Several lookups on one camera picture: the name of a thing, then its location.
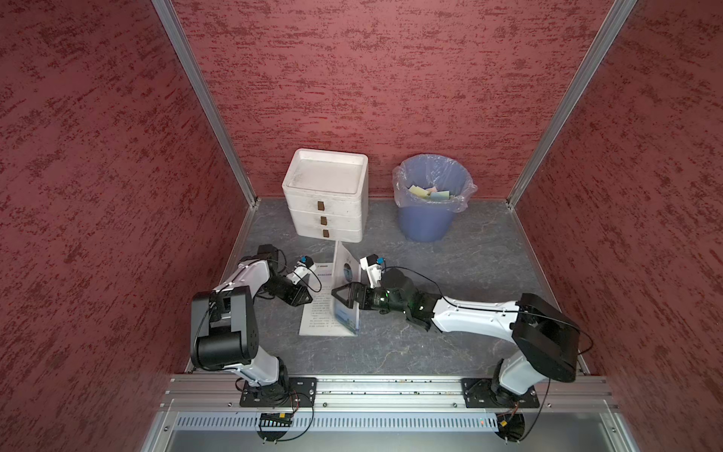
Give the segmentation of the illustrated book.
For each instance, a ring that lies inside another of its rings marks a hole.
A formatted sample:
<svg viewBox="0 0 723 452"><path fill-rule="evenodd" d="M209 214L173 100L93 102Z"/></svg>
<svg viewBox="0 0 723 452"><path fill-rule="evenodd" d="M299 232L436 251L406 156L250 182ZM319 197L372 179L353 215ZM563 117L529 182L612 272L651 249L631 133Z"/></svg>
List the illustrated book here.
<svg viewBox="0 0 723 452"><path fill-rule="evenodd" d="M336 242L333 261L317 265L321 291L313 293L313 301L303 307L299 327L301 336L356 336L360 330L360 310L344 306L331 290L362 281L358 259Z"/></svg>

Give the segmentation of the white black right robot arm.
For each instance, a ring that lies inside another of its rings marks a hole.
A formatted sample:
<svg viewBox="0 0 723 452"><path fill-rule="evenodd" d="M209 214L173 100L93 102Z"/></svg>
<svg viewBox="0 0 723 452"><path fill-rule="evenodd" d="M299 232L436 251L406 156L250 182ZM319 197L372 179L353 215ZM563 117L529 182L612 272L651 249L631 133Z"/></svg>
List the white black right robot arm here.
<svg viewBox="0 0 723 452"><path fill-rule="evenodd" d="M496 365L491 379L466 390L475 399L504 407L542 380L576 380L580 328L538 295L497 303L459 301L418 289L401 267L380 271L370 284L337 286L331 295L346 308L401 313L424 331L472 333L514 344L518 351Z"/></svg>

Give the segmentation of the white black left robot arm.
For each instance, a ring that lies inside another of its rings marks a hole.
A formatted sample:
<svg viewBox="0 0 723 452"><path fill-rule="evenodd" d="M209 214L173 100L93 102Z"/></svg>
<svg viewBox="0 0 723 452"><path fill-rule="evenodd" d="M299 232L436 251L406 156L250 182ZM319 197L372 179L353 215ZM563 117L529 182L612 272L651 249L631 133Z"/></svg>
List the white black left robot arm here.
<svg viewBox="0 0 723 452"><path fill-rule="evenodd" d="M265 244L240 259L219 286L194 295L191 302L190 361L207 372L229 372L246 382L252 401L270 406L286 403L293 395L282 359L260 346L255 299L267 295L289 306L313 301L309 279L316 263L302 256L288 269L285 255Z"/></svg>

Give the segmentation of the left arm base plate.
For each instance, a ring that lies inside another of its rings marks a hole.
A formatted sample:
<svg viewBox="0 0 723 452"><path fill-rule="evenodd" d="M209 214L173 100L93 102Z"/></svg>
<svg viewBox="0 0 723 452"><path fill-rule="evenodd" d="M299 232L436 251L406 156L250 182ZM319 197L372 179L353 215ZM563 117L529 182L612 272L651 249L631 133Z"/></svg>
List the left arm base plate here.
<svg viewBox="0 0 723 452"><path fill-rule="evenodd" d="M246 385L241 390L241 408L313 408L317 378L290 377L269 386Z"/></svg>

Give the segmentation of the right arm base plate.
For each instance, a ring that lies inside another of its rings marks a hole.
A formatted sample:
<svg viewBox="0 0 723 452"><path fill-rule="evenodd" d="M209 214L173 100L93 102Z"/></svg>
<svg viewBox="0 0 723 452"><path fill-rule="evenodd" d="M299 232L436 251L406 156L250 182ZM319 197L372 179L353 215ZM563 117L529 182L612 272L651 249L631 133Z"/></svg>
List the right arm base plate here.
<svg viewBox="0 0 723 452"><path fill-rule="evenodd" d="M504 389L493 391L492 379L461 379L461 392L467 409L512 410L540 407L540 401L532 388L523 395L506 393Z"/></svg>

